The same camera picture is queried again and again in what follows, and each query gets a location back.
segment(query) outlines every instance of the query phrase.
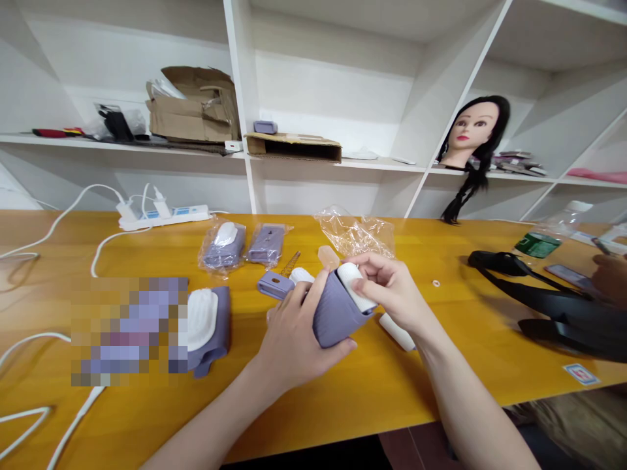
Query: power strip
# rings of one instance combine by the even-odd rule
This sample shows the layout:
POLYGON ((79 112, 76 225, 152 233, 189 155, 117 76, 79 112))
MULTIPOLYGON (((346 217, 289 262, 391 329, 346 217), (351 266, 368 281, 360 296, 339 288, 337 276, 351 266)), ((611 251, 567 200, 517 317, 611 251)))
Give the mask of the power strip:
POLYGON ((171 225, 175 223, 198 222, 211 219, 209 207, 206 204, 173 209, 172 217, 169 217, 168 219, 160 217, 159 212, 155 210, 147 211, 146 215, 148 218, 145 218, 142 215, 141 218, 136 221, 124 220, 124 217, 121 217, 120 228, 125 232, 131 232, 133 230, 140 230, 148 227, 162 227, 163 225, 171 225))

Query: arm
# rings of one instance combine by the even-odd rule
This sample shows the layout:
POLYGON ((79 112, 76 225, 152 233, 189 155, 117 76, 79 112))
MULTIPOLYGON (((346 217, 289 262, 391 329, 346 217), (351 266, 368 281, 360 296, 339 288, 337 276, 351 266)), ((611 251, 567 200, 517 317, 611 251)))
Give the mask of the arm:
POLYGON ((322 349, 314 336, 315 308, 328 274, 322 271, 313 284, 298 283, 270 311, 257 356, 144 464, 144 470, 218 469, 240 435, 281 395, 324 374, 357 347, 348 338, 322 349))
POLYGON ((539 469, 516 427, 455 347, 416 287, 407 266, 375 253, 347 259, 365 279, 355 292, 380 303, 407 331, 423 360, 446 434, 468 469, 539 469))

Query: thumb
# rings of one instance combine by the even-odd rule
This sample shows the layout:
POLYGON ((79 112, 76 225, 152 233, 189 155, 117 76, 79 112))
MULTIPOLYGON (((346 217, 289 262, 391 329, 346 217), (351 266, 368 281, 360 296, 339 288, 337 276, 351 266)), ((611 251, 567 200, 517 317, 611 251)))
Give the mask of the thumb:
POLYGON ((367 279, 356 279, 353 282, 353 290, 365 297, 370 299, 377 304, 381 304, 385 307, 386 304, 389 303, 391 292, 387 289, 387 287, 383 287, 382 285, 378 285, 374 281, 369 281, 367 279))
POLYGON ((323 350, 325 358, 325 369, 329 370, 331 367, 335 366, 339 361, 344 359, 355 349, 357 349, 357 343, 355 343, 355 340, 353 338, 349 337, 343 339, 335 346, 323 350))

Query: pixelated area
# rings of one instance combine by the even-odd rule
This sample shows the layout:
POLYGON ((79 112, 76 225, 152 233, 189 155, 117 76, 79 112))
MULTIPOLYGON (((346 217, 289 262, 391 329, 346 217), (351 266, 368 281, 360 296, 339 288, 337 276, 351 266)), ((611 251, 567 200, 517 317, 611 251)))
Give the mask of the pixelated area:
POLYGON ((71 294, 73 386, 172 384, 187 373, 186 277, 80 284, 71 294))

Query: shelving unit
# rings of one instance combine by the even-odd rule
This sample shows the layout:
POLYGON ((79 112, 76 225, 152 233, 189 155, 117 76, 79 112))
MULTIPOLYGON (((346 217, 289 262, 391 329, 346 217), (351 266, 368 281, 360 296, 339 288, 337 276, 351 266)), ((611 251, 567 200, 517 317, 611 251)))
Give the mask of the shelving unit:
MULTIPOLYGON (((0 186, 56 206, 90 183, 130 195, 150 181, 174 205, 229 212, 340 204, 355 215, 439 217, 465 178, 432 168, 456 110, 500 94, 512 115, 498 150, 529 150, 549 174, 490 172, 489 191, 460 218, 535 219, 569 197, 596 201, 594 220, 625 217, 627 185, 566 175, 627 171, 627 10, 617 3, 9 0, 0 8, 0 104, 12 110, 0 116, 0 186), (17 134, 81 125, 95 117, 94 101, 147 117, 145 81, 169 65, 232 74, 242 134, 269 118, 280 131, 381 157, 311 163, 246 148, 220 157, 17 134)), ((110 197, 96 192, 79 208, 111 210, 110 197)), ((40 206, 0 193, 0 208, 40 206)))

